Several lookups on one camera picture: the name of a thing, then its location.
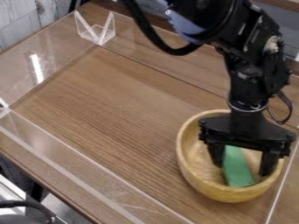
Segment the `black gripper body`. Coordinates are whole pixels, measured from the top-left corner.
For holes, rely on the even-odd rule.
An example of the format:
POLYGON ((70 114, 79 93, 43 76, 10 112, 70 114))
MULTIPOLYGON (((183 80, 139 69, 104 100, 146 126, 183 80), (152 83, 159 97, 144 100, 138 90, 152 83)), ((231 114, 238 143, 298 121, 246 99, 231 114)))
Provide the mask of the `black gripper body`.
POLYGON ((249 106, 229 100, 230 112, 199 120, 199 139, 207 144, 219 142, 254 151, 271 151, 281 158, 291 154, 295 133, 273 124, 263 115, 267 102, 249 106))

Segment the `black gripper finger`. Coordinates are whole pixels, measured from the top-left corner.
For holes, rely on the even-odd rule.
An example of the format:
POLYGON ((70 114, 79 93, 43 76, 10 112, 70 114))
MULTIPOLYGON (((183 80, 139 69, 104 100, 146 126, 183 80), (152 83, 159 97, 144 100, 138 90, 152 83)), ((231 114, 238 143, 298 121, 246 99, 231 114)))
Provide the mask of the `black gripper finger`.
POLYGON ((225 160, 226 144, 219 142, 209 142, 209 153, 213 163, 222 168, 225 160))
POLYGON ((273 174, 277 169, 278 160, 281 155, 277 152, 265 151, 262 153, 261 167, 259 167, 259 175, 262 177, 273 174))

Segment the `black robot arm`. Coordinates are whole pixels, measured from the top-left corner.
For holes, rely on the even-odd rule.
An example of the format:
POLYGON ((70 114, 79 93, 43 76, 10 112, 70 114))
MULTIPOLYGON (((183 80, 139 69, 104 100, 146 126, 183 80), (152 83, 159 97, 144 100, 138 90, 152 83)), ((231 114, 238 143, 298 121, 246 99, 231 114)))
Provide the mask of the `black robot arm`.
POLYGON ((290 84, 279 24, 250 0, 166 0, 174 29, 190 42, 211 45, 223 55, 230 77, 230 112, 199 120, 199 139, 213 163, 225 165, 229 145, 262 152, 259 174, 270 175, 290 155, 295 134, 286 119, 266 118, 273 97, 291 108, 290 84))

